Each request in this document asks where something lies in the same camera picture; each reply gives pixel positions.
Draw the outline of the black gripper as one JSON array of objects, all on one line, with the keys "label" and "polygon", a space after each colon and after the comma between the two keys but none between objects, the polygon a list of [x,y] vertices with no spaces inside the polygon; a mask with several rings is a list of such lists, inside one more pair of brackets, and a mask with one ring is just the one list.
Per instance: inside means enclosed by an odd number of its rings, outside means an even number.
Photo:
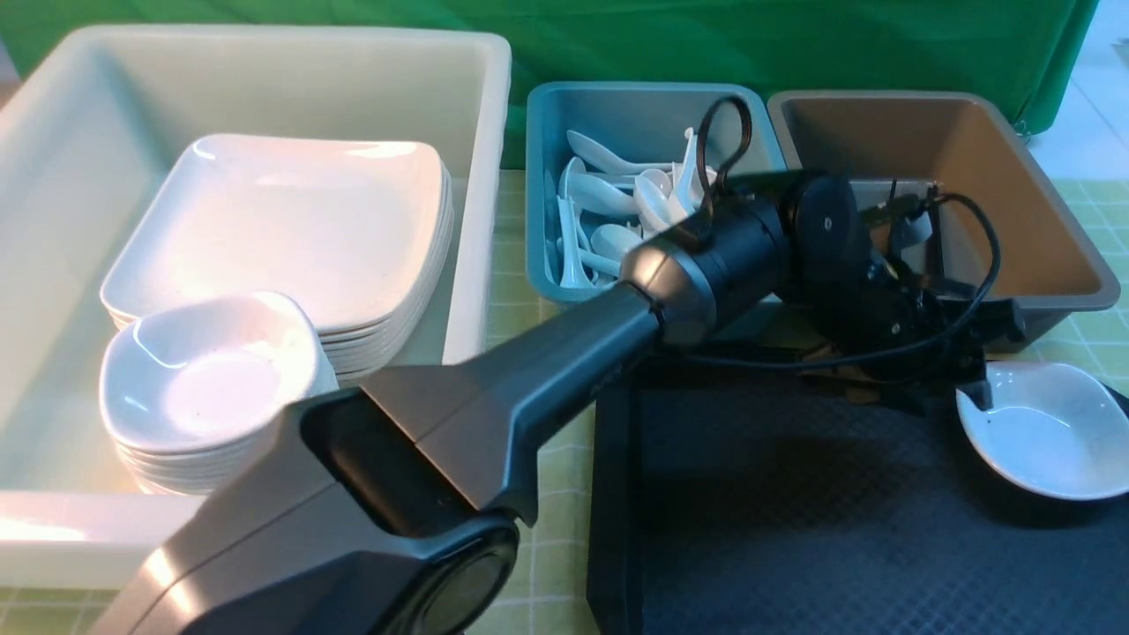
[{"label": "black gripper", "polygon": [[981,228],[989,218],[972,198],[933,191],[891,198],[863,209],[865,228],[889,228],[887,256],[870,251],[864,275],[851,284],[811,287],[813,323],[841,355],[815,362],[814,369],[857,367],[883,385],[948,383],[980,411],[994,407],[983,347],[1027,343],[1027,325],[1015,301],[988,301],[989,282],[979,287],[914,273],[895,254],[903,225],[962,205]]}]

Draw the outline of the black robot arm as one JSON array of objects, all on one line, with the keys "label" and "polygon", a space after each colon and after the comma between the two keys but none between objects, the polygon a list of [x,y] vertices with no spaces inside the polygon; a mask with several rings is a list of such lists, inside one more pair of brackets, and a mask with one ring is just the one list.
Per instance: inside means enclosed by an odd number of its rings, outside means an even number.
[{"label": "black robot arm", "polygon": [[454,365],[291,403],[253,462],[154,551],[93,634],[460,634],[511,577],[537,455],[654,353],[927,382],[1019,341],[987,214],[955,192],[859,212],[850,180],[704,180],[700,209],[592,301]]}]

